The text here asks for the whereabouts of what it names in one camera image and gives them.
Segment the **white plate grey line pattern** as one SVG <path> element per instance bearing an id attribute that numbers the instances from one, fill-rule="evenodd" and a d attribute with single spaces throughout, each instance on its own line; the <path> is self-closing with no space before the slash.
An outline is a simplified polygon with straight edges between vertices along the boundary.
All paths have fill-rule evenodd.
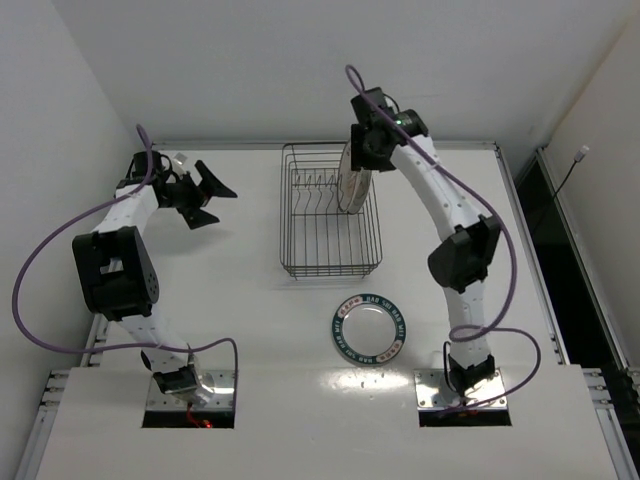
<path id="1" fill-rule="evenodd" d="M 357 173 L 355 180 L 353 195 L 347 209 L 349 214 L 357 214 L 364 206 L 371 187 L 372 172 L 362 169 Z"/>

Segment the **orange sunburst pattern plate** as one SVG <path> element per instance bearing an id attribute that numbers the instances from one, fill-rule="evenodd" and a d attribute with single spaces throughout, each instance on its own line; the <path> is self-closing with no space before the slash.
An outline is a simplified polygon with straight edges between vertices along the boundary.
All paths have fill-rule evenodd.
<path id="1" fill-rule="evenodd" d="M 349 213 L 357 184 L 357 171 L 352 169 L 352 148 L 348 141 L 342 151 L 338 168 L 338 206 L 342 212 Z"/>

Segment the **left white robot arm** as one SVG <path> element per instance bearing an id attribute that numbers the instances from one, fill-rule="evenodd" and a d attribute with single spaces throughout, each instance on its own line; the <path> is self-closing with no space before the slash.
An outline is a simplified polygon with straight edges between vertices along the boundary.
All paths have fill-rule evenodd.
<path id="1" fill-rule="evenodd" d="M 199 368 L 195 348 L 160 313 L 159 280 L 143 232 L 159 209 L 176 210 L 192 230 L 216 224 L 218 217 L 205 206 L 214 197 L 236 194 L 201 160 L 195 163 L 198 180 L 157 151 L 139 152 L 132 163 L 105 218 L 72 241 L 81 289 L 91 312 L 131 336 L 161 393 L 204 406 L 213 397 L 214 380 Z"/>

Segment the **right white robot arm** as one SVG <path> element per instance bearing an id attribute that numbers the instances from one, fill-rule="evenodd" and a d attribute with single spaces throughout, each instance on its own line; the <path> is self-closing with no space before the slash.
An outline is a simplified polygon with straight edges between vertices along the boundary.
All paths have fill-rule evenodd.
<path id="1" fill-rule="evenodd" d="M 379 87 L 351 99 L 353 170 L 398 170 L 430 214 L 440 245 L 427 267 L 443 288 L 450 328 L 459 336 L 477 334 L 485 324 L 484 281 L 501 228 L 483 215 L 444 173 L 428 129 L 417 113 L 395 113 Z"/>

